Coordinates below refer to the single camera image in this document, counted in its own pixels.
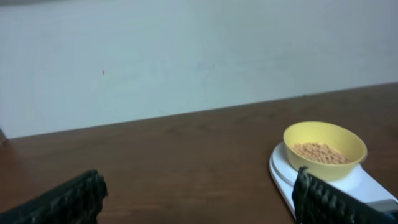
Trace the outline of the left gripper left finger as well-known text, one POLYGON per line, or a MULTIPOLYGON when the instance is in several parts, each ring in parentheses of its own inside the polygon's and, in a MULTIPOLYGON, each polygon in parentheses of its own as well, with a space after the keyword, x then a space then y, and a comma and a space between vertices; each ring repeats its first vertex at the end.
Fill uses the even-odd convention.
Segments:
POLYGON ((97 170, 79 176, 1 213, 1 224, 97 224, 108 196, 97 170))

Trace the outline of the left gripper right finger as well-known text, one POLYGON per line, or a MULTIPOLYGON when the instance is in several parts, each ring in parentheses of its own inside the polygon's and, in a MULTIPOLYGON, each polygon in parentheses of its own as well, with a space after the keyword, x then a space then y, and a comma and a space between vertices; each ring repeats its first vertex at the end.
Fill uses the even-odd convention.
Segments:
POLYGON ((296 224, 397 224, 397 210, 382 212, 298 170, 292 200, 296 224))

